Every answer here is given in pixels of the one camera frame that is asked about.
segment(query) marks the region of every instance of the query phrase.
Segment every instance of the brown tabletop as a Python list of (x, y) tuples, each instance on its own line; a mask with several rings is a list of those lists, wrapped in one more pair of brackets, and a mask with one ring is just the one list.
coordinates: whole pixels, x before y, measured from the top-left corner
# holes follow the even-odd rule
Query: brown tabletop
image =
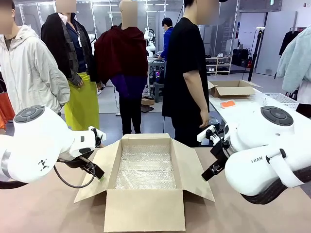
[[(204, 169), (215, 159), (210, 149), (196, 149)], [(57, 164), (68, 182), (79, 185), (83, 172)], [(268, 205), (245, 201), (221, 173), (210, 180), (216, 202), (184, 193), (188, 233), (307, 233), (311, 231), (311, 199), (301, 190), (286, 190)], [(73, 204), (77, 190), (50, 172), (15, 190), (0, 191), (2, 233), (102, 233), (106, 194)]]

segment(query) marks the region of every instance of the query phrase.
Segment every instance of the light blue fuzzy coat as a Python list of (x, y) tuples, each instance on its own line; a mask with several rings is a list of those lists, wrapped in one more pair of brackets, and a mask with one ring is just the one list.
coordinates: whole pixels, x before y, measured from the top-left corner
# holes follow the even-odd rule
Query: light blue fuzzy coat
[(289, 93), (294, 92), (302, 80), (311, 82), (311, 26), (286, 47), (278, 64), (277, 77), (284, 78), (282, 89)]

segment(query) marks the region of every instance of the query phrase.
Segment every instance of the maroon sweater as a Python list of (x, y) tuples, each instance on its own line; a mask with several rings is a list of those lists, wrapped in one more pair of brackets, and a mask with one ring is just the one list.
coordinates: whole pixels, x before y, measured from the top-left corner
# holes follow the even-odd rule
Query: maroon sweater
[(137, 27), (112, 26), (95, 42), (94, 56), (103, 83), (116, 75), (147, 78), (146, 40)]

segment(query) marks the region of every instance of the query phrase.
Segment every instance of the black pole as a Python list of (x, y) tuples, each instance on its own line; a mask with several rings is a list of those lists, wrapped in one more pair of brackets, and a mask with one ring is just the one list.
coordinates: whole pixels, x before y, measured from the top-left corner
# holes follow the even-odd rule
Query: black pole
[(249, 71), (249, 75), (248, 75), (248, 81), (250, 82), (252, 80), (252, 75), (254, 72), (254, 67), (255, 67), (255, 62), (256, 62), (256, 58), (257, 58), (257, 52), (259, 49), (259, 44), (260, 44), (260, 39), (262, 36), (262, 30), (259, 30), (258, 36), (257, 36), (257, 43), (256, 43), (256, 47), (255, 47), (255, 51), (253, 54), (253, 60), (252, 60), (252, 67), (251, 70)]

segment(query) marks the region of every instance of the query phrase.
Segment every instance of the shoe rack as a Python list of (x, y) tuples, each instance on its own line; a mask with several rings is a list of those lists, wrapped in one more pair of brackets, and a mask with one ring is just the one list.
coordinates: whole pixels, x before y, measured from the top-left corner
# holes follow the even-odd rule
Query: shoe rack
[(207, 74), (215, 75), (217, 76), (220, 74), (230, 74), (231, 70), (231, 63), (232, 63), (232, 57), (207, 57), (206, 62), (210, 62), (213, 64), (206, 65), (207, 68)]

